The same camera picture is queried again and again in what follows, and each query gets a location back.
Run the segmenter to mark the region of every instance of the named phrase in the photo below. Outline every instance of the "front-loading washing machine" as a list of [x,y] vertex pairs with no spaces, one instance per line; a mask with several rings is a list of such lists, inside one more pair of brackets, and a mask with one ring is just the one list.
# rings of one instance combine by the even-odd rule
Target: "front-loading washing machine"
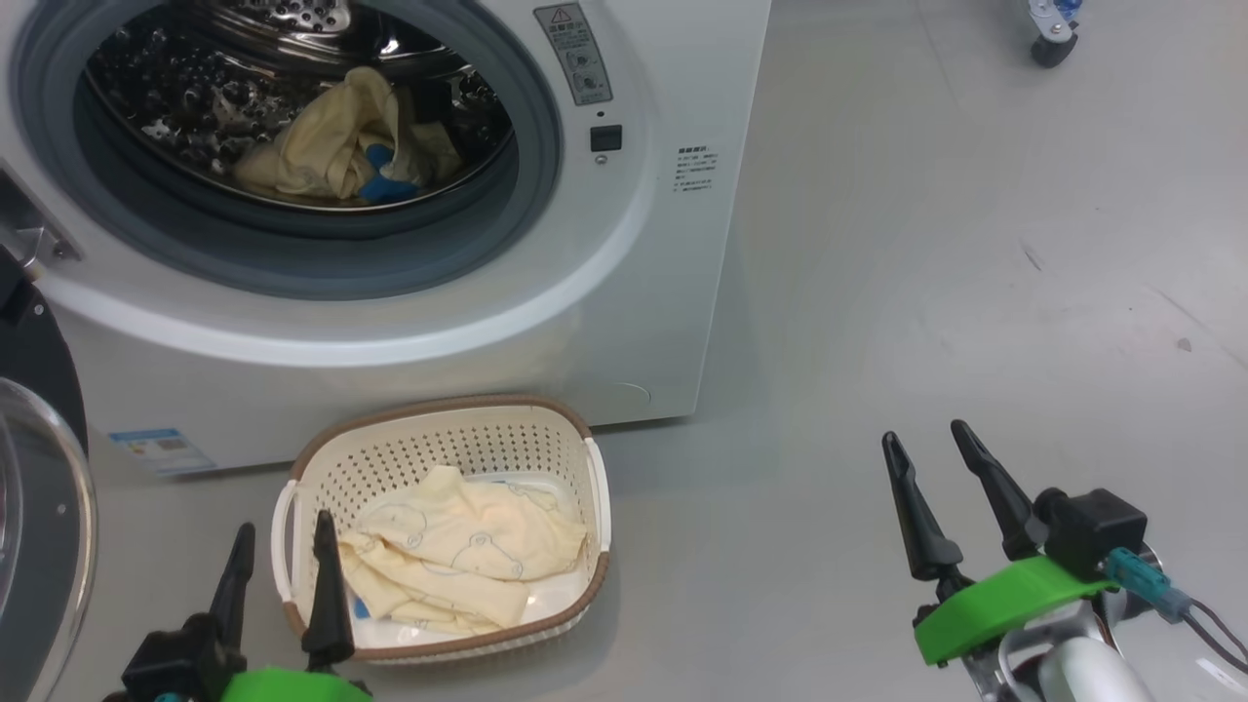
[[[157,471],[431,397],[694,410],[769,0],[2,0],[0,217],[89,422]],[[242,184],[381,72],[454,162]]]

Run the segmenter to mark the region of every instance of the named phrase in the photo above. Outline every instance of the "green plastic part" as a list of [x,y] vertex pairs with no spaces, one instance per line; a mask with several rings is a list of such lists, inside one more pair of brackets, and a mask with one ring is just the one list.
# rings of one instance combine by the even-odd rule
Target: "green plastic part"
[[230,680],[222,702],[371,702],[351,682],[328,673],[265,668]]
[[1062,605],[1114,587],[1083,582],[1047,556],[1015,561],[941,603],[915,627],[915,641],[929,666],[945,663]]

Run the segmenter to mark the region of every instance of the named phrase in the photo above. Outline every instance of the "laundry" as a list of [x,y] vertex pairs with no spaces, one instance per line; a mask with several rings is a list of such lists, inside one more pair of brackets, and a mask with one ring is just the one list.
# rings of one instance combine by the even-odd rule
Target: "laundry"
[[554,495],[436,466],[368,503],[338,550],[368,616],[475,635],[518,625],[525,581],[570,571],[585,533]]
[[273,142],[252,147],[233,174],[252,189],[383,202],[413,197],[462,166],[446,127],[417,125],[406,90],[394,90],[374,69],[357,67]]

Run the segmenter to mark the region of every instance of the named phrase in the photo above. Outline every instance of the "gray floor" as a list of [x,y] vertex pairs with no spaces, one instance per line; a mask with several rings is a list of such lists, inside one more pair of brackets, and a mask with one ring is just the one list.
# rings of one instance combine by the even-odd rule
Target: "gray floor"
[[[922,666],[884,475],[896,430],[966,572],[1003,565],[947,425],[1032,493],[1144,508],[1178,585],[1248,631],[1248,5],[1088,0],[1043,72],[1008,0],[778,0],[688,421],[603,437],[615,560],[572,635],[379,700],[966,701]],[[95,446],[100,570],[56,700],[206,607],[276,472],[165,482]],[[253,665],[301,665],[261,553]],[[1158,700],[1241,698],[1184,630],[1119,632]]]

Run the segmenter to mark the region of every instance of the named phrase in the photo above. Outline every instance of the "laundry basket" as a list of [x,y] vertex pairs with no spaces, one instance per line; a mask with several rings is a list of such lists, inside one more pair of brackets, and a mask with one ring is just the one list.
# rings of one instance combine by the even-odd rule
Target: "laundry basket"
[[577,566],[573,572],[529,582],[520,625],[487,635],[426,631],[361,617],[351,607],[354,660],[432,663],[470,658],[555,637],[580,621],[607,576],[612,542],[602,453],[585,423],[558,402],[482,396],[426,402],[347,422],[322,432],[303,450],[277,500],[271,542],[273,581],[296,635],[303,635],[312,613],[317,513],[329,510],[339,533],[351,530],[369,500],[419,482],[438,465],[457,466],[468,481],[503,481],[553,493],[559,510],[588,528]]

